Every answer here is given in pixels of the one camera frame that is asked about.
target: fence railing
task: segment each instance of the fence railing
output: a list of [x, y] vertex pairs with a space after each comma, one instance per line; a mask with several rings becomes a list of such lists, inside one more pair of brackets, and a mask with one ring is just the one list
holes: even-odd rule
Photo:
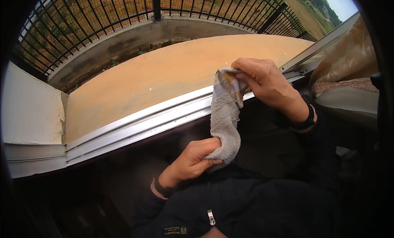
[[46, 81], [86, 45], [141, 20], [158, 21], [162, 14], [316, 41], [283, 0], [40, 0], [21, 29], [13, 59]]

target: hand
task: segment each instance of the hand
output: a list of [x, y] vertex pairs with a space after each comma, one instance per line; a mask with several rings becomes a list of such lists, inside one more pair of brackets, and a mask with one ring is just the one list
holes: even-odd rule
[[272, 60], [239, 58], [231, 67], [243, 71], [236, 77], [248, 83], [254, 95], [263, 103], [278, 109], [294, 123], [307, 120], [308, 105]]
[[191, 141], [180, 156], [159, 176], [159, 184], [164, 188], [174, 188], [178, 183], [200, 176], [206, 169], [221, 164], [222, 160], [204, 159], [221, 146], [219, 138]]

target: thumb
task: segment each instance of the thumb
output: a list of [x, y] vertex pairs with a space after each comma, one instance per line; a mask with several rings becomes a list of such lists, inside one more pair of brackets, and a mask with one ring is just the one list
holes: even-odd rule
[[220, 159], [204, 159], [200, 162], [198, 162], [197, 164], [195, 164], [194, 166], [198, 169], [197, 171], [200, 173], [200, 175], [205, 172], [206, 169], [211, 168], [212, 166], [216, 165], [216, 164], [221, 164], [223, 163], [222, 160]]
[[249, 87], [253, 90], [257, 90], [260, 87], [260, 84], [254, 79], [252, 76], [247, 73], [241, 72], [235, 75], [236, 78], [241, 79], [245, 83], [249, 85]]

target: person's left hand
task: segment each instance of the person's left hand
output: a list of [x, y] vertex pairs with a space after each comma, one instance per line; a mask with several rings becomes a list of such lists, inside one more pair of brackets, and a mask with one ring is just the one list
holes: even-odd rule
[[221, 146], [217, 137], [201, 141], [191, 141], [180, 156], [159, 176], [159, 184], [164, 188], [174, 188], [178, 183], [200, 176], [206, 169], [221, 164], [219, 159], [204, 159]]

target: zipper pull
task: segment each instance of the zipper pull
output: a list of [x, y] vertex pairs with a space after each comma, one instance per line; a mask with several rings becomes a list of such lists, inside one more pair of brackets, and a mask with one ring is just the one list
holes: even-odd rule
[[212, 214], [212, 209], [209, 209], [208, 211], [207, 211], [207, 213], [208, 213], [208, 217], [209, 217], [209, 224], [211, 225], [211, 226], [215, 226], [215, 219], [214, 219], [214, 215]]

